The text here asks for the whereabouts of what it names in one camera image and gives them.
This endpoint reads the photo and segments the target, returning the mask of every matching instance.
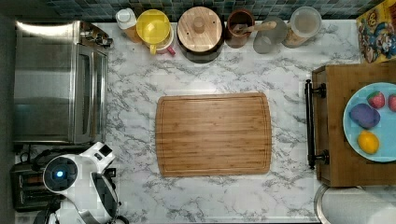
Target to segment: bottle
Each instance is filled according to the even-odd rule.
[[[130,8],[125,8],[116,14],[117,24],[134,43],[142,42],[136,31],[136,16]]]

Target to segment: wooden tray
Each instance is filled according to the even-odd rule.
[[[164,176],[264,174],[271,119],[263,93],[165,96],[156,115]]]
[[[395,70],[396,63],[378,63],[331,64],[313,71],[313,88],[325,83],[327,92],[326,98],[314,97],[316,153],[325,149],[330,153],[330,164],[317,167],[323,183],[330,187],[396,184],[396,162],[363,158],[348,143],[343,129],[344,110],[352,95],[372,83],[396,83]]]

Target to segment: wooden cutting board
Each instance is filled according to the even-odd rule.
[[[155,125],[163,176],[269,171],[271,118],[263,93],[164,96]]]

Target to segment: blue plate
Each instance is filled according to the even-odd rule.
[[[355,123],[349,116],[353,106],[357,104],[367,104],[367,96],[373,91],[381,91],[385,96],[384,107],[377,109],[381,119],[379,123],[368,131],[375,134],[379,139],[378,151],[371,155],[365,153],[358,145],[358,136],[363,130],[359,124]],[[396,112],[388,107],[388,97],[396,93],[396,85],[386,82],[370,84],[358,90],[349,100],[344,111],[344,133],[348,143],[357,153],[370,161],[396,161]]]

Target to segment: lemon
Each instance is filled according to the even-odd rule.
[[[375,134],[365,130],[361,131],[361,134],[359,134],[358,144],[361,150],[368,154],[375,154],[379,148],[379,140]]]

